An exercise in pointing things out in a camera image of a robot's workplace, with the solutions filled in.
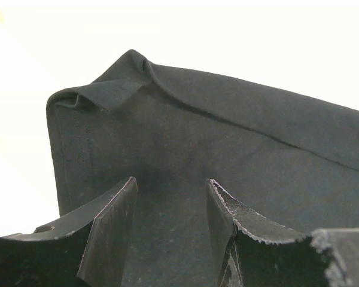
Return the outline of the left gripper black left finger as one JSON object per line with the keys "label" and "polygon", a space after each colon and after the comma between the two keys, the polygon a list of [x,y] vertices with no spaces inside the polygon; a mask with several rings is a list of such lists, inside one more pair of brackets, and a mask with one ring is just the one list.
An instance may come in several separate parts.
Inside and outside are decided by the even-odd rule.
{"label": "left gripper black left finger", "polygon": [[130,177],[31,234],[0,237],[0,286],[121,286],[137,193]]}

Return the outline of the black t shirt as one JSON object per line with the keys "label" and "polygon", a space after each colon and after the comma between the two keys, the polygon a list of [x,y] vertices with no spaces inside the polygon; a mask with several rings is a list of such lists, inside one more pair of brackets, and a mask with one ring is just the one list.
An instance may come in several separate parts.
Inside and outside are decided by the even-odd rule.
{"label": "black t shirt", "polygon": [[59,211],[138,183],[123,286],[214,286],[205,182],[307,233],[359,227],[359,111],[129,50],[47,102]]}

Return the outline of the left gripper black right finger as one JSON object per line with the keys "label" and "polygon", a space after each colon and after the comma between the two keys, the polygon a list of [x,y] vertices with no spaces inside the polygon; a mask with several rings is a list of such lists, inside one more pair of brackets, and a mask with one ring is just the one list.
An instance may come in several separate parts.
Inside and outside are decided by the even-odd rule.
{"label": "left gripper black right finger", "polygon": [[206,209],[218,286],[359,286],[359,228],[303,234],[206,183]]}

